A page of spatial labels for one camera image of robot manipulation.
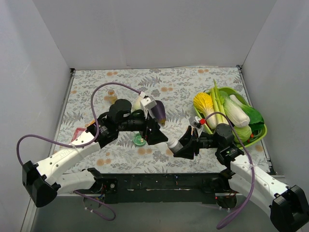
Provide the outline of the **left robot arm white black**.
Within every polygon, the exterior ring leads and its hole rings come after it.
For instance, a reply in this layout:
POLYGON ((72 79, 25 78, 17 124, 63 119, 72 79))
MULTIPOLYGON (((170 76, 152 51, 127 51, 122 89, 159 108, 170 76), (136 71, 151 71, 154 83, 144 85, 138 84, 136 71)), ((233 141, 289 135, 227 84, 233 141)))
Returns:
POLYGON ((35 205, 46 206, 58 194, 75 190, 94 194, 111 191, 110 185, 116 184, 116 181, 103 177, 95 168, 74 174, 66 172, 88 155, 116 140, 121 131, 138 131, 149 145, 167 142, 167 136, 149 115, 149 111, 156 106, 155 100, 144 98, 140 101, 140 106, 141 109, 132 112, 131 103, 119 99, 72 141, 69 147, 37 163, 26 162, 22 166, 22 183, 35 205))

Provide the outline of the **white vitamin B bottle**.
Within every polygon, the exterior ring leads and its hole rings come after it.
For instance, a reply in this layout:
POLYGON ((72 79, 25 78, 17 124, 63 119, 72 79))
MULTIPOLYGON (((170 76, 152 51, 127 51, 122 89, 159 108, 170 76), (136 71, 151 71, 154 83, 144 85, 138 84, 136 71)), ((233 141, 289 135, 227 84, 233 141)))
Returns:
POLYGON ((169 150, 175 154, 183 148, 183 145, 175 138, 169 138, 166 142, 169 150))

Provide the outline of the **yellow napa cabbage toy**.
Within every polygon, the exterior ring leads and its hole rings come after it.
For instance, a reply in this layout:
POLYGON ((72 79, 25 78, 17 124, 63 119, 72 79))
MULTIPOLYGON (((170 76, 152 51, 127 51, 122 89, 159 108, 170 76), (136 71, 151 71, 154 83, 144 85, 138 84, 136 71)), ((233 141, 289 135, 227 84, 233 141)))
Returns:
MULTIPOLYGON (((196 94, 193 99, 194 107, 203 114, 204 118, 207 118, 210 114, 214 113, 214 107, 212 98, 205 92, 196 94)), ((210 116, 207 119, 207 123, 210 129, 215 129, 217 126, 217 119, 215 115, 210 116)))

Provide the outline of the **green leafy vegetable toy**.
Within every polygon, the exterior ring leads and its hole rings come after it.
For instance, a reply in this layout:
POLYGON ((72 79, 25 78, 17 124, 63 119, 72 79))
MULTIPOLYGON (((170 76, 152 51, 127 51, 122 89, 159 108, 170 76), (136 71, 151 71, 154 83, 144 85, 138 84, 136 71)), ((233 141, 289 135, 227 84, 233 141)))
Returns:
POLYGON ((244 104, 241 106, 241 109, 250 119, 249 127, 252 132, 259 131, 264 127, 264 119, 257 110, 244 104))

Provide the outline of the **aluminium frame rail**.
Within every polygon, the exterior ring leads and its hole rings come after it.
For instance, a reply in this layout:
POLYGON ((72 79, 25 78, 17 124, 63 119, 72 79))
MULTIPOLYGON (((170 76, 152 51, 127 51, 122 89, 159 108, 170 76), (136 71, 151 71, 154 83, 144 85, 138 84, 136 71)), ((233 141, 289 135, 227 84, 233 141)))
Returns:
POLYGON ((75 193, 60 194, 50 204, 42 208, 38 208, 35 205, 34 201, 30 198, 20 231, 21 232, 31 231, 32 225, 35 221, 35 215, 36 215, 37 210, 45 209, 48 207, 51 208, 52 206, 64 204, 65 200, 73 200, 75 197, 79 197, 79 196, 75 193))

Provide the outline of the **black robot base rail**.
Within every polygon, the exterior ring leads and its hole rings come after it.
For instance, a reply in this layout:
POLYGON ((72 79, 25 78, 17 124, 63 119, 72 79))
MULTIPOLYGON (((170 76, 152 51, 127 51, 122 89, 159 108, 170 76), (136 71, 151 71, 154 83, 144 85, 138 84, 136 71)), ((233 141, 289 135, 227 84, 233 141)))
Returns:
POLYGON ((83 194, 100 195, 106 204, 202 203, 234 208, 237 192, 230 188, 229 173, 100 174, 83 194))

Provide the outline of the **green celery stalk toy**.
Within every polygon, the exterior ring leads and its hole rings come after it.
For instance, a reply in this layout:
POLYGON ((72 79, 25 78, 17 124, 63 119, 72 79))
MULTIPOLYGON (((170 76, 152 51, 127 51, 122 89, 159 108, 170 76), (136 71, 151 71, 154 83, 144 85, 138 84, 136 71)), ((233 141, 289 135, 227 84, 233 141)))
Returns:
MULTIPOLYGON (((220 93, 219 93, 216 81, 213 80, 213 83, 214 83, 214 87, 211 88, 210 95, 211 95, 214 111, 220 112, 223 115, 225 115, 224 107, 223 107, 223 104, 221 103, 221 100, 220 100, 220 93)), ((217 124, 221 124, 221 123, 228 124, 227 119, 223 115, 221 115, 221 114, 215 115, 216 120, 217 120, 217 124)))

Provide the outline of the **green plastic basket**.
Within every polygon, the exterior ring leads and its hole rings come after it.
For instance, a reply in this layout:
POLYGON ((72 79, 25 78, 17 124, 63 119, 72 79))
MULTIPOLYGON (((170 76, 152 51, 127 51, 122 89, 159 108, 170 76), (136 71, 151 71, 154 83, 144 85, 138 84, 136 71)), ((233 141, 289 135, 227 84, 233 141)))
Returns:
MULTIPOLYGON (((220 100, 221 103, 223 104, 224 107, 224 111, 225 111, 225 115, 229 118, 229 120, 231 121, 232 125, 234 125, 234 116, 233 116, 233 112, 234 110, 237 110, 238 106, 230 99, 230 95, 236 95, 236 97, 238 98, 238 100, 240 100, 244 105, 250 106, 249 103, 246 102, 245 98, 242 97, 238 92, 236 92, 236 90, 230 88, 230 87, 221 87, 218 88, 219 93, 220 93, 220 100)), ((206 90, 204 91, 205 93, 210 95, 210 90, 206 90)), ((195 107, 195 112, 197 114, 198 117, 200 118, 204 118, 203 114, 200 113, 195 107)), ((257 143, 258 141, 260 141, 267 133, 267 127, 264 124, 264 127, 261 130, 256 130, 254 132, 252 132, 250 139, 248 139, 246 142, 244 142, 244 145, 246 147, 257 143)))

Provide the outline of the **floral patterned table mat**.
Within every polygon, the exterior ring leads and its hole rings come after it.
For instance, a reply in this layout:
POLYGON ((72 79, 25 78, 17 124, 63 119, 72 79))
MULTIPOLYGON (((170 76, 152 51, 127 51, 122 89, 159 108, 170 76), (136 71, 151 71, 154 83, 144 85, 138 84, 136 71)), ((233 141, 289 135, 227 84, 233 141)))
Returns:
MULTIPOLYGON (((110 103, 108 90, 117 97, 134 102, 137 91, 143 91, 162 101, 166 122, 164 134, 179 139, 185 133, 189 118, 195 115, 193 98, 214 85, 230 87, 246 96, 237 68, 166 68, 132 70, 76 71, 57 136, 68 144, 77 128, 92 121, 93 113, 106 112, 110 103)), ((102 173, 218 173, 224 169, 216 159, 214 149, 202 149, 193 160, 175 158, 165 143, 136 146, 135 133, 121 132, 117 140, 75 164, 70 172, 96 168, 102 173)))

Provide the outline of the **pink rectangular pill box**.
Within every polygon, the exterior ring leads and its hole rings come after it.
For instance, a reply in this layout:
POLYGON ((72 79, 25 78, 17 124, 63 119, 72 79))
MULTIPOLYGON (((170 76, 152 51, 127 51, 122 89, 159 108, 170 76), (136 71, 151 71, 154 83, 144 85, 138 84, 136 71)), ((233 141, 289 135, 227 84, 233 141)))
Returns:
POLYGON ((71 142, 76 140, 84 131, 86 131, 86 128, 76 128, 73 137, 71 139, 71 142))

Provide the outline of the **purple eggplant toy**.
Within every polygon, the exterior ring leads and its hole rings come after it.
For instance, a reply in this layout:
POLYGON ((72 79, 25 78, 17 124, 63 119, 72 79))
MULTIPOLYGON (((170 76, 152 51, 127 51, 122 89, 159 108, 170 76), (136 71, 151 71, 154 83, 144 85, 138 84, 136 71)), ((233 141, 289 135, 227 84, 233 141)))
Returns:
POLYGON ((156 100, 155 102, 156 105, 151 109, 151 111, 158 123, 164 126, 166 122, 166 111, 164 104, 159 100, 156 100))

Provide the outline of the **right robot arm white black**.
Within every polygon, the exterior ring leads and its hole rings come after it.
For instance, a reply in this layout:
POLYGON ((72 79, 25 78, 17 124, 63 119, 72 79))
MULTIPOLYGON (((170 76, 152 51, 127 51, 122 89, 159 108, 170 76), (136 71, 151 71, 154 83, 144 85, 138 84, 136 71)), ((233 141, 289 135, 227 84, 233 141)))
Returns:
POLYGON ((168 148, 174 157, 192 160, 200 149, 216 148, 218 161, 228 175, 218 180, 224 192, 234 190, 262 209, 280 232, 295 232, 309 221, 309 203, 304 191, 270 176, 234 144, 234 134, 227 124, 219 124, 214 134, 199 132, 189 126, 184 136, 169 139, 168 148))

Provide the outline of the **round green cabbage toy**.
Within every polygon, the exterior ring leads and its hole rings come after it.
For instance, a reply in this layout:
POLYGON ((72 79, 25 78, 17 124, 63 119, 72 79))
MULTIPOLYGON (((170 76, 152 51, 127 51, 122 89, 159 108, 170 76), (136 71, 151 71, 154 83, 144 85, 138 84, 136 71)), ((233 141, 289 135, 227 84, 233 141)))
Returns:
POLYGON ((245 127, 236 127, 234 126, 234 130, 237 133, 238 137, 240 138, 240 140, 237 138, 237 136, 235 135, 235 133, 233 132, 234 135, 234 142, 235 143, 240 143, 241 142, 246 142, 248 139, 250 139, 250 136, 252 134, 252 129, 251 127, 245 126, 245 127))

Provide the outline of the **green round pill container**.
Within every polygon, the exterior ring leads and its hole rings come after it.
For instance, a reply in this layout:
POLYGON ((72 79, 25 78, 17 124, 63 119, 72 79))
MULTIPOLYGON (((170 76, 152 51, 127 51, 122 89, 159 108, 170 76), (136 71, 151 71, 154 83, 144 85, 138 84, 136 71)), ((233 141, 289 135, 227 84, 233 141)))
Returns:
POLYGON ((133 143, 135 146, 144 146, 146 141, 142 138, 140 133, 136 133, 133 138, 133 143))

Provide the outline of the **white eggplant toy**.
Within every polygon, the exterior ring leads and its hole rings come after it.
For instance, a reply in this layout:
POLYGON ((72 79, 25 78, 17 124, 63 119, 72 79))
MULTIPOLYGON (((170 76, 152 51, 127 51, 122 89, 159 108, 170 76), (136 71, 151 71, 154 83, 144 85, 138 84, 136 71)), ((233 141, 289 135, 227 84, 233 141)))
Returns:
POLYGON ((141 100, 142 100, 142 97, 138 96, 137 99, 135 100, 135 102, 132 105, 132 111, 136 111, 136 110, 141 109, 141 106, 140 106, 140 101, 141 100))

